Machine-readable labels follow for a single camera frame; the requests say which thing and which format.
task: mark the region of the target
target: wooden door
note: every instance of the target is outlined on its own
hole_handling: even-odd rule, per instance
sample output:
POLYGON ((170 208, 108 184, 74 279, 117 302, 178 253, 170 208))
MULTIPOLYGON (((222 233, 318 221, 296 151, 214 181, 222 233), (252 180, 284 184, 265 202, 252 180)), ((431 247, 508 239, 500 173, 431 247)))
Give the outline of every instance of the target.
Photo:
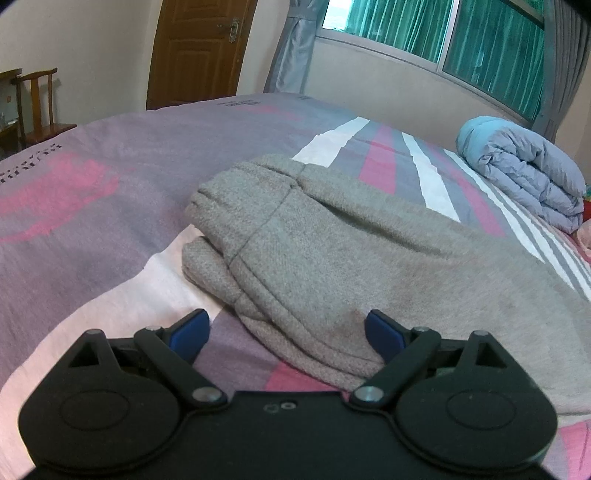
POLYGON ((256 0, 164 0, 146 108, 236 94, 256 0))

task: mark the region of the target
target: wooden chair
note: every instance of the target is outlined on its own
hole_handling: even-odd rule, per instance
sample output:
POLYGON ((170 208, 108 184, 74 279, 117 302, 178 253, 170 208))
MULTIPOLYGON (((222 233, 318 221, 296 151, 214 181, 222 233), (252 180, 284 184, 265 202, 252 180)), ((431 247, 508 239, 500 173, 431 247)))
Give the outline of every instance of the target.
POLYGON ((50 138, 55 137, 76 126, 76 124, 55 124, 53 122, 53 82, 51 76, 57 73, 57 68, 53 70, 43 70, 42 72, 33 72, 28 75, 19 76, 12 82, 17 86, 17 107, 18 124, 21 130, 21 144, 25 148, 28 145, 35 145, 50 138), (45 127, 41 123, 41 95, 39 93, 39 78, 47 76, 47 93, 49 99, 49 125, 45 127), (26 81, 31 82, 31 103, 33 105, 33 131, 25 134, 22 121, 22 84, 26 81))

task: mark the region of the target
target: chair seat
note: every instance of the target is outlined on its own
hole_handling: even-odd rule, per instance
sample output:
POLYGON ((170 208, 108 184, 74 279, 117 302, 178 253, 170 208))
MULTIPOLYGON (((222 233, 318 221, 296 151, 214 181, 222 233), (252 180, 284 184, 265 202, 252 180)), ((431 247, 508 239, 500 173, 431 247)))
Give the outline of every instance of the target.
POLYGON ((57 135, 71 130, 76 127, 76 124, 53 124, 42 127, 41 131, 27 133, 25 139, 27 145, 35 145, 50 138, 56 137, 57 135))

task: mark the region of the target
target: window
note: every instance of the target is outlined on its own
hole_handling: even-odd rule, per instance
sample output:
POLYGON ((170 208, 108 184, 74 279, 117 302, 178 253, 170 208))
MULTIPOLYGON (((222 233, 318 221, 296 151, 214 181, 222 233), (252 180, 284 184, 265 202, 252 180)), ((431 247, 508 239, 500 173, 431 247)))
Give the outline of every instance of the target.
POLYGON ((529 121, 540 108, 543 0, 330 0, 322 29, 338 33, 320 36, 415 63, 529 121))

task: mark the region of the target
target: bed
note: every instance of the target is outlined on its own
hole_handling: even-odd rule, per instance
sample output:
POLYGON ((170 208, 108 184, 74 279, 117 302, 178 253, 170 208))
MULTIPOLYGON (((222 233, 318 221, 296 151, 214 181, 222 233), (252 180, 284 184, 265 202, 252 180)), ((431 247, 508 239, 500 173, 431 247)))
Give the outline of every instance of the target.
MULTIPOLYGON (((131 113, 78 127, 0 163, 0 479, 32 468, 20 406, 86 329, 129 337, 205 308, 195 368, 235 390, 329 390, 266 351, 181 273, 200 235, 183 210, 197 185, 238 161, 281 153, 522 245, 591 299, 588 259, 455 153, 304 95, 265 94, 131 113)), ((544 461, 591 475, 590 421, 565 424, 544 461)))

